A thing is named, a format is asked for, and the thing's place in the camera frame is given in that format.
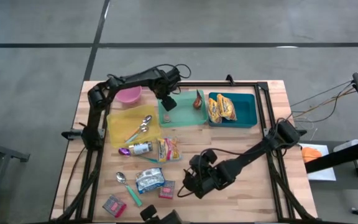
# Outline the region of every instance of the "wooden table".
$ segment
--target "wooden table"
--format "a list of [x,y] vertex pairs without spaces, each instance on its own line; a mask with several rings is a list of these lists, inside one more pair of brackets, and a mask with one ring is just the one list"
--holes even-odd
[[[290,114],[290,105],[285,91],[284,82],[281,80],[267,81],[270,90],[270,96],[274,115],[277,118],[286,118]],[[74,128],[82,128],[78,123],[86,123],[88,118],[89,104],[87,100],[87,91],[95,86],[97,82],[84,82],[81,90],[80,101],[75,115]],[[182,91],[195,90],[194,87],[182,87]],[[202,87],[206,99],[209,92],[233,92],[233,93],[251,93],[255,94],[251,87]],[[262,103],[264,105],[265,119],[270,124],[265,96],[261,93]],[[154,94],[144,88],[141,101],[134,105],[142,104],[154,105],[157,108],[157,100]],[[117,113],[125,109],[120,102],[112,103],[111,113]],[[213,190],[203,199],[198,199],[194,195],[185,198],[176,197],[176,193],[182,186],[184,178],[183,169],[188,168],[188,161],[195,154],[199,154],[203,149],[217,147],[233,152],[244,152],[257,144],[262,139],[262,131],[259,123],[250,129],[239,128],[214,128],[207,123],[199,126],[190,126],[183,128],[165,128],[163,134],[166,136],[176,136],[179,139],[179,149],[183,153],[183,160],[164,164],[163,173],[167,180],[175,181],[175,197],[173,200],[158,198],[158,191],[142,194],[140,199],[143,206],[138,208],[127,192],[126,188],[116,180],[116,172],[125,173],[129,179],[129,185],[135,189],[135,174],[151,167],[155,164],[142,159],[131,157],[125,158],[118,154],[110,144],[109,134],[106,135],[106,143],[103,152],[103,161],[99,176],[98,193],[94,208],[94,222],[141,222],[140,211],[153,204],[157,208],[158,215],[164,217],[175,209],[182,220],[189,222],[272,222],[277,221],[275,207],[273,202],[272,187],[270,183],[269,171],[267,167],[266,156],[262,156],[247,167],[237,176],[236,181],[228,188],[217,191]],[[67,186],[70,172],[73,168],[78,153],[82,150],[82,140],[71,141],[68,145],[65,162],[53,205],[51,218],[57,218],[62,214],[63,195]],[[216,152],[218,162],[223,159],[232,158],[233,155],[227,155]],[[80,189],[81,178],[85,163],[85,153],[82,155],[75,174],[71,181],[68,191],[67,205],[73,200]],[[311,194],[310,185],[306,175],[305,166],[298,147],[289,149],[284,157],[287,169],[288,181],[291,191],[295,194],[300,203],[313,216],[317,216],[316,209]],[[83,214],[88,211],[90,190],[85,197]],[[120,218],[114,218],[102,208],[108,197],[114,194],[127,203],[127,209]],[[287,214],[284,206],[283,193],[280,191],[280,200],[282,201],[284,214]]]

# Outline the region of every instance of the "yellow tray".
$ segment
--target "yellow tray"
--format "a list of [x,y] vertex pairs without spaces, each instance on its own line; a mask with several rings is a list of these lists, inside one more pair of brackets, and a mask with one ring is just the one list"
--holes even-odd
[[[140,133],[134,141],[126,144],[125,141],[142,124],[143,119],[151,115],[152,119],[148,125],[149,130]],[[151,105],[142,105],[125,110],[121,113],[109,114],[107,124],[110,134],[110,141],[113,147],[126,147],[131,144],[154,140],[161,137],[161,129],[158,125],[158,117],[155,113],[155,107]]]

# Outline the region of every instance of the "blue bin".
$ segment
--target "blue bin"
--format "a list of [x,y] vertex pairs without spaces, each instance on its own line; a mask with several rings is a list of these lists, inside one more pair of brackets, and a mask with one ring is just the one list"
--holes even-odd
[[[209,93],[208,97],[217,99],[219,93]],[[226,118],[222,119],[222,123],[216,124],[208,117],[210,126],[230,127],[230,128],[251,128],[258,123],[256,116],[255,96],[245,93],[220,93],[224,97],[229,98],[236,109],[237,121],[230,121]]]

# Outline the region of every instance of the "concrete floor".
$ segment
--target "concrete floor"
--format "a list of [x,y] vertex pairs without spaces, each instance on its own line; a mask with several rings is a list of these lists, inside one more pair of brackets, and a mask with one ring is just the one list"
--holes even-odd
[[[0,1],[0,43],[92,43],[103,2]],[[101,42],[358,42],[358,0],[114,0]],[[60,132],[73,122],[90,52],[0,49],[0,145],[31,153],[28,163],[9,165],[0,223],[48,219],[67,146]],[[284,80],[292,104],[350,80],[358,72],[358,48],[99,49],[90,79],[160,63],[186,63],[192,80],[221,80],[228,73],[238,80]],[[325,117],[332,106],[309,119]],[[336,112],[304,138],[316,128],[315,140],[358,139],[358,96],[341,98]],[[355,192],[312,190],[319,217],[358,223],[346,213],[358,202],[344,202]]]

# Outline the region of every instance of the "teal tray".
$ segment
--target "teal tray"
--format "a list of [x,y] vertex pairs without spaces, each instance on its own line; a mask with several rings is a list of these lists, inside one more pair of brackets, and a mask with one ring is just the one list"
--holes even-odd
[[[165,110],[165,108],[161,105],[161,101],[159,100],[158,118],[160,120],[161,127],[172,128],[204,124],[208,119],[204,100],[204,92],[202,90],[198,90],[198,92],[203,98],[203,104],[201,105],[200,110],[196,110],[193,107],[193,103],[197,97],[196,91],[183,91],[179,95],[171,95],[171,97],[177,103],[177,106],[169,112]],[[169,115],[171,122],[164,122],[164,114]]]
[[[225,118],[222,123],[216,124],[208,118],[210,126],[232,127],[232,128],[251,128],[258,123],[256,117],[255,96],[245,93],[220,93],[224,97],[229,98],[236,110],[237,121],[230,121]],[[218,93],[210,93],[209,97],[216,100]]]

